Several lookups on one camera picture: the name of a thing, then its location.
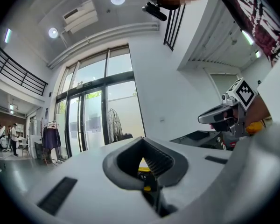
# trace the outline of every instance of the ceiling air conditioning unit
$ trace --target ceiling air conditioning unit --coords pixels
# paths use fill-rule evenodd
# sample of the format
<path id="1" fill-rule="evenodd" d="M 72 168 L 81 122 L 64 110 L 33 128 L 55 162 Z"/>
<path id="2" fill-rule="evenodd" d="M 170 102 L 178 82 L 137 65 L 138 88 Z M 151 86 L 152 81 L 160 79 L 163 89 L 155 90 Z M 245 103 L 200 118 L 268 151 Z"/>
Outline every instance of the ceiling air conditioning unit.
<path id="1" fill-rule="evenodd" d="M 84 2 L 80 7 L 68 12 L 63 16 L 67 26 L 64 28 L 66 32 L 72 33 L 87 27 L 98 21 L 98 14 L 95 10 L 92 0 Z"/>

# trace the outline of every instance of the ceiling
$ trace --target ceiling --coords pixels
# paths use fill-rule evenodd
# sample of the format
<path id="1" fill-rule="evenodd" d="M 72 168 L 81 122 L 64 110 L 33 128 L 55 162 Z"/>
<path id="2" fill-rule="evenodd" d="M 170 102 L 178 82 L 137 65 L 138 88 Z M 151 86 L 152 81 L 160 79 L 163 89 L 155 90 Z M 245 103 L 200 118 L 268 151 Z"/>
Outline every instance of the ceiling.
<path id="1" fill-rule="evenodd" d="M 249 44 L 225 4 L 218 0 L 189 61 L 220 63 L 244 70 L 257 59 L 255 52 L 258 50 L 256 44 Z"/>
<path id="2" fill-rule="evenodd" d="M 21 114 L 29 114 L 31 111 L 38 108 L 34 104 L 21 100 L 0 89 L 0 107 L 8 110 L 9 104 L 14 104 L 14 111 Z"/>
<path id="3" fill-rule="evenodd" d="M 48 30 L 55 27 L 59 33 L 64 31 L 66 24 L 63 16 L 86 1 L 88 0 L 18 0 L 2 23 L 3 33 L 7 27 L 10 28 L 48 64 L 66 50 L 62 39 L 50 38 Z M 119 6 L 112 4 L 110 0 L 92 1 L 98 13 L 98 22 L 74 34 L 65 32 L 63 36 L 67 47 L 106 29 L 153 20 L 152 16 L 141 10 L 147 0 L 126 0 Z"/>

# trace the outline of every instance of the black and white marker cube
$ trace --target black and white marker cube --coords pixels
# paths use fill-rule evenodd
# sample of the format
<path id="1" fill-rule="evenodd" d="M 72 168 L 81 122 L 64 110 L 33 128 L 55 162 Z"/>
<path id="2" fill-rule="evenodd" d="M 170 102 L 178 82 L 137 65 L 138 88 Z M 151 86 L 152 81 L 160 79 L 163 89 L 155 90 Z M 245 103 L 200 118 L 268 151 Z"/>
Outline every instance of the black and white marker cube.
<path id="1" fill-rule="evenodd" d="M 245 111 L 256 97 L 256 93 L 251 89 L 244 78 L 237 80 L 227 93 L 229 97 L 234 97 L 239 101 Z"/>

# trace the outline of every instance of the chair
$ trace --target chair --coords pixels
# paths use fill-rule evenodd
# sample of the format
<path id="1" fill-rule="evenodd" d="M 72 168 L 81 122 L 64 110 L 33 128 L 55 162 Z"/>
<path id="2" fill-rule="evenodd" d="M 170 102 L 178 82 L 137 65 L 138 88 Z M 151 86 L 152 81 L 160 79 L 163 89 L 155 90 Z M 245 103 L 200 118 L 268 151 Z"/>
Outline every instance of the chair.
<path id="1" fill-rule="evenodd" d="M 30 155 L 30 152 L 29 152 L 29 145 L 28 145 L 28 143 L 27 143 L 27 139 L 23 139 L 22 140 L 22 157 L 24 157 L 24 151 L 26 152 L 26 153 L 28 153 L 29 154 L 29 156 L 31 157 L 31 155 Z"/>

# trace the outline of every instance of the black railing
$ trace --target black railing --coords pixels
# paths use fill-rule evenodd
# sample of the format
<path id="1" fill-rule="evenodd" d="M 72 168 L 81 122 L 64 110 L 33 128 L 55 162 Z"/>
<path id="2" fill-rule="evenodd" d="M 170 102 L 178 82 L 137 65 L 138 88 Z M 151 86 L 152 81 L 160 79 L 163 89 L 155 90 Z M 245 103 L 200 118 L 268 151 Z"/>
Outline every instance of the black railing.
<path id="1" fill-rule="evenodd" d="M 43 96 L 48 83 L 19 65 L 0 47 L 0 73 L 26 89 Z"/>
<path id="2" fill-rule="evenodd" d="M 165 38 L 164 38 L 164 45 L 167 44 L 172 51 L 174 49 L 179 28 L 181 27 L 182 17 L 185 11 L 185 7 L 186 7 L 185 5 L 181 5 L 177 10 L 174 11 L 170 10 L 169 12 L 168 23 L 167 23 L 167 28 L 166 28 Z"/>

